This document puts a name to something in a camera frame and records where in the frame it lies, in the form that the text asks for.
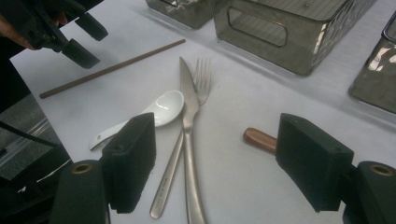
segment spoon bowl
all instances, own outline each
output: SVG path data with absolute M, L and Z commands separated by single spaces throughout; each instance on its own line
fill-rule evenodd
M 168 91 L 155 100 L 140 114 L 154 113 L 155 127 L 163 126 L 174 120 L 180 114 L 184 105 L 184 96 L 180 91 Z M 107 138 L 118 133 L 129 120 L 125 120 L 111 128 L 95 135 L 90 141 L 90 150 L 93 150 Z

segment fork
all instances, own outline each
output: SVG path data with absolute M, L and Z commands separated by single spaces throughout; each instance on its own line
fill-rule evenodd
M 197 61 L 195 72 L 194 72 L 194 84 L 195 91 L 198 96 L 199 105 L 203 105 L 209 96 L 210 91 L 210 77 L 211 77 L 211 61 L 210 60 L 199 60 Z M 159 218 L 163 213 L 166 199 L 168 198 L 169 189 L 171 188 L 178 158 L 180 157 L 181 148 L 183 145 L 183 129 L 180 131 L 175 148 L 172 152 L 171 158 L 169 159 L 166 169 L 163 172 L 163 178 L 161 179 L 160 186 L 155 194 L 154 201 L 150 208 L 150 215 L 153 218 Z

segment cutlery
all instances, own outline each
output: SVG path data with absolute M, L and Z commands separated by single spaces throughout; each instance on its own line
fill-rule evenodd
M 168 91 L 155 100 L 140 114 L 153 112 L 155 127 L 160 127 L 175 119 L 178 114 L 180 114 L 183 105 L 184 96 L 180 91 Z M 128 121 L 129 120 L 127 119 L 124 122 L 116 124 L 113 127 L 95 135 L 90 141 L 90 150 L 93 150 L 98 144 L 118 133 Z
M 210 90 L 210 61 L 199 61 L 196 64 L 195 74 L 194 74 L 194 83 L 202 83 L 202 78 L 206 78 L 207 84 L 205 88 L 197 89 L 198 101 L 199 105 L 203 105 L 206 102 L 206 99 L 209 95 Z M 207 76 L 199 76 L 202 72 L 206 73 Z M 174 179 L 174 174 L 177 167 L 178 158 L 180 156 L 181 148 L 183 143 L 183 130 L 180 131 L 180 135 L 178 136 L 177 143 L 175 144 L 175 148 L 172 152 L 171 158 L 169 159 L 168 164 L 166 165 L 165 171 L 163 172 L 163 178 L 161 179 L 160 185 L 157 189 L 157 193 L 155 194 L 154 200 L 152 202 L 150 208 L 150 215 L 153 218 L 159 218 L 163 213 L 163 209 L 165 207 L 166 200 L 168 198 L 169 189 L 172 186 L 172 182 Z
M 192 144 L 192 129 L 194 118 L 199 110 L 198 96 L 192 82 L 189 67 L 180 57 L 180 90 L 184 95 L 183 109 L 183 145 L 184 145 L 184 169 L 186 181 L 186 205 L 187 219 L 190 224 L 206 223 L 205 211 L 202 206 L 198 180 L 195 169 L 195 160 Z

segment utensil holder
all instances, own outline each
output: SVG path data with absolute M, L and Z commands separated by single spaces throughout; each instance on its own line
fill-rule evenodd
M 213 0 L 218 38 L 308 76 L 376 0 Z
M 396 113 L 396 11 L 349 88 L 349 94 L 369 105 Z
M 211 0 L 146 0 L 148 6 L 192 29 L 213 18 Z

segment metal basket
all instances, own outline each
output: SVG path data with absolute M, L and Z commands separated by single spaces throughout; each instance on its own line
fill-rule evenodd
M 213 0 L 223 39 L 308 76 L 376 0 Z
M 148 6 L 192 29 L 213 18 L 210 0 L 146 0 Z
M 349 88 L 349 94 L 396 113 L 396 11 Z

